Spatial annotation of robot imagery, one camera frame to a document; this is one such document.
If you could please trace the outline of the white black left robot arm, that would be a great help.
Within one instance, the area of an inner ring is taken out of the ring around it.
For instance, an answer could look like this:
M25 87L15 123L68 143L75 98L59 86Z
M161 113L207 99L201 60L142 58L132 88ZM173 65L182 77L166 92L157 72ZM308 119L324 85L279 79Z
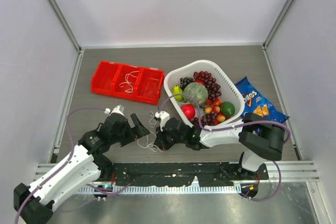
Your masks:
M54 211L81 187L95 180L107 181L113 173L113 163L104 155L110 146L125 146L147 136L146 129L135 114L131 127L124 114L110 112L103 123L86 132L70 153L50 171L30 185L19 184L14 189L15 223L47 223Z

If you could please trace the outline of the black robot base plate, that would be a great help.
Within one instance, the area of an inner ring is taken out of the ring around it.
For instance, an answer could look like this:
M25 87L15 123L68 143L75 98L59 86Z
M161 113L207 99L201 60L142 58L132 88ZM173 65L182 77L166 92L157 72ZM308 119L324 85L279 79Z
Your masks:
M201 187L214 187L240 180L268 180L269 176L265 164L256 172L246 172L238 163L230 162L113 163L97 181L114 181L117 186L187 187L195 178Z

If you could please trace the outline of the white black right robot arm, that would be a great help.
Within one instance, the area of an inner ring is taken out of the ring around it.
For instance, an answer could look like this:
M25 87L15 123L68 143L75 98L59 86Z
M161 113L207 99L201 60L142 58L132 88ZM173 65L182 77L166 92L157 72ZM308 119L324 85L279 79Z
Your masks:
M247 148L241 154L237 173L242 179L254 177L265 161L279 161L285 143L285 126L281 123L263 120L261 116L247 113L243 119L219 126L189 126L171 118L167 112L156 112L155 120L160 122L156 128L154 145L163 151L175 144L184 144L195 151L217 145L240 143Z

